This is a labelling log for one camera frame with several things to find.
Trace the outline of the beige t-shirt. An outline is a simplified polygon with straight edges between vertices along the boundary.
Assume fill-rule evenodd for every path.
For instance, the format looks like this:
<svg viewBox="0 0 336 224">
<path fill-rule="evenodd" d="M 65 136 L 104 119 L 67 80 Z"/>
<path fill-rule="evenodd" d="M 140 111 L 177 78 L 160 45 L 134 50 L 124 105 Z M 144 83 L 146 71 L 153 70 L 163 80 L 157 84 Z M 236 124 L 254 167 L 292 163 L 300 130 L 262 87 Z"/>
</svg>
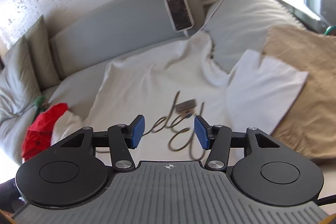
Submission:
<svg viewBox="0 0 336 224">
<path fill-rule="evenodd" d="M 200 32 L 192 38 L 167 43 L 107 64 L 88 117 L 65 112 L 56 122 L 52 143 L 89 126 L 105 131 L 116 124 L 129 124 L 136 116 L 145 117 L 145 132 L 131 152 L 141 160 L 190 160 L 202 155 L 193 141 L 185 147 L 194 128 L 193 118 L 173 130 L 150 130 L 166 116 L 173 102 L 196 100 L 196 113 L 209 124 L 222 124 L 233 131 L 249 127 L 270 134 L 291 108 L 307 80 L 307 72 L 260 52 L 246 50 L 230 73 L 222 71 L 210 57 L 212 41 Z"/>
</svg>

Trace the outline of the grey side cushion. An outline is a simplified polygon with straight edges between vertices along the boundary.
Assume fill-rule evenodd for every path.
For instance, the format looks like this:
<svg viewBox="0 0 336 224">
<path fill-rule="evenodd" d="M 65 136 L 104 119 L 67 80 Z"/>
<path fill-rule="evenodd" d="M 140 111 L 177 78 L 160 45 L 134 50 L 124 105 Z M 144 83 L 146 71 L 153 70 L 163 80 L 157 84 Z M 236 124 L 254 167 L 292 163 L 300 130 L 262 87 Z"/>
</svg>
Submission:
<svg viewBox="0 0 336 224">
<path fill-rule="evenodd" d="M 220 0 L 208 10 L 204 31 L 213 39 L 213 57 L 229 73 L 248 50 L 261 52 L 274 25 L 304 25 L 276 0 Z"/>
</svg>

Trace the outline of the green plush toy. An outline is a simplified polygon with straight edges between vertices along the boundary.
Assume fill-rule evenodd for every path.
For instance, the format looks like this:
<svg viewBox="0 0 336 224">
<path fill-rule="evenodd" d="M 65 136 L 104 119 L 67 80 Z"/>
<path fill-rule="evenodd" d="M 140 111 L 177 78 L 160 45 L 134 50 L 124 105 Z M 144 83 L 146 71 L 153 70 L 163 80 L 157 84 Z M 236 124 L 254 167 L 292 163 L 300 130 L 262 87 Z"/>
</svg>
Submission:
<svg viewBox="0 0 336 224">
<path fill-rule="evenodd" d="M 46 111 L 49 108 L 49 101 L 46 97 L 44 96 L 39 96 L 35 102 L 34 105 L 36 107 L 36 112 L 33 118 L 33 121 L 35 121 L 37 119 L 37 117 L 39 116 L 39 114 L 41 114 L 42 112 Z"/>
</svg>

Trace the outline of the white smartphone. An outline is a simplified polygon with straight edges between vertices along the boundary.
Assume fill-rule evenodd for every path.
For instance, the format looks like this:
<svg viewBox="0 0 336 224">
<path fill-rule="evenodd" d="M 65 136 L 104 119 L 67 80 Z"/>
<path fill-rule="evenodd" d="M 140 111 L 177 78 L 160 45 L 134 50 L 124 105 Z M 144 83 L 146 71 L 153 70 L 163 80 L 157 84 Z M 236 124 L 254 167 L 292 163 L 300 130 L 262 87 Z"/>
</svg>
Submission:
<svg viewBox="0 0 336 224">
<path fill-rule="evenodd" d="M 181 32 L 193 28 L 194 20 L 187 0 L 165 0 L 165 6 L 173 30 Z"/>
</svg>

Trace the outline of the tan pillow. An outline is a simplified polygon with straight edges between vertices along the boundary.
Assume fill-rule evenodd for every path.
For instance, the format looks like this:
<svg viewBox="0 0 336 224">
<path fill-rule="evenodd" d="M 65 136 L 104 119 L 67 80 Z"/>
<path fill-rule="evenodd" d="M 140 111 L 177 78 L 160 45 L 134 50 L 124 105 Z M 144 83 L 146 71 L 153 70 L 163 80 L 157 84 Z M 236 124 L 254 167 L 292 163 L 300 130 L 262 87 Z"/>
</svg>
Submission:
<svg viewBox="0 0 336 224">
<path fill-rule="evenodd" d="M 309 73 L 272 136 L 314 161 L 335 159 L 335 36 L 272 26 L 262 52 Z"/>
</svg>

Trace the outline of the light green cushion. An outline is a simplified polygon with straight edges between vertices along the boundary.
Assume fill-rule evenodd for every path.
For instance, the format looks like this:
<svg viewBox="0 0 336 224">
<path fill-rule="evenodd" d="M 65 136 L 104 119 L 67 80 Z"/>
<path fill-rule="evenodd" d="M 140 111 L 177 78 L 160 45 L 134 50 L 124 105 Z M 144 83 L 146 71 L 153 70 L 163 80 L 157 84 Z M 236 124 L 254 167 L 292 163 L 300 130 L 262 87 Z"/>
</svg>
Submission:
<svg viewBox="0 0 336 224">
<path fill-rule="evenodd" d="M 1 122 L 25 113 L 40 94 L 29 45 L 22 37 L 1 72 Z"/>
</svg>

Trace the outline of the olive back cushion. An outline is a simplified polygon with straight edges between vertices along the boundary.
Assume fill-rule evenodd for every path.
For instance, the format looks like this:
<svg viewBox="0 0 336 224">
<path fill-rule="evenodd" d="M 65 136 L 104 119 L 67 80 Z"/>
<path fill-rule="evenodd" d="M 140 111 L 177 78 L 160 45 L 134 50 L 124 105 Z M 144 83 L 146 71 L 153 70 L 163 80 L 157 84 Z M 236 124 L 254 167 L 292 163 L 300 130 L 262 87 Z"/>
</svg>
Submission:
<svg viewBox="0 0 336 224">
<path fill-rule="evenodd" d="M 49 34 L 44 16 L 38 20 L 24 34 L 29 45 L 31 58 L 41 90 L 48 89 L 60 83 L 60 79 L 54 62 L 49 44 Z"/>
</svg>

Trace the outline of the red garment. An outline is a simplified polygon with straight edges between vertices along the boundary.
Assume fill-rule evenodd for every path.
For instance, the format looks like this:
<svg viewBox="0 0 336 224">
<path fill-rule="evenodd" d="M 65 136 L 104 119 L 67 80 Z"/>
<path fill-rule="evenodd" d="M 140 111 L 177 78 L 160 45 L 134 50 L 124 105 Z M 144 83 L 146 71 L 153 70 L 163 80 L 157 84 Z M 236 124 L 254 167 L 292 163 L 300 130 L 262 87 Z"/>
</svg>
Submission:
<svg viewBox="0 0 336 224">
<path fill-rule="evenodd" d="M 51 146 L 51 137 L 56 121 L 69 110 L 66 103 L 58 103 L 40 113 L 27 129 L 22 144 L 22 158 L 28 161 Z"/>
</svg>

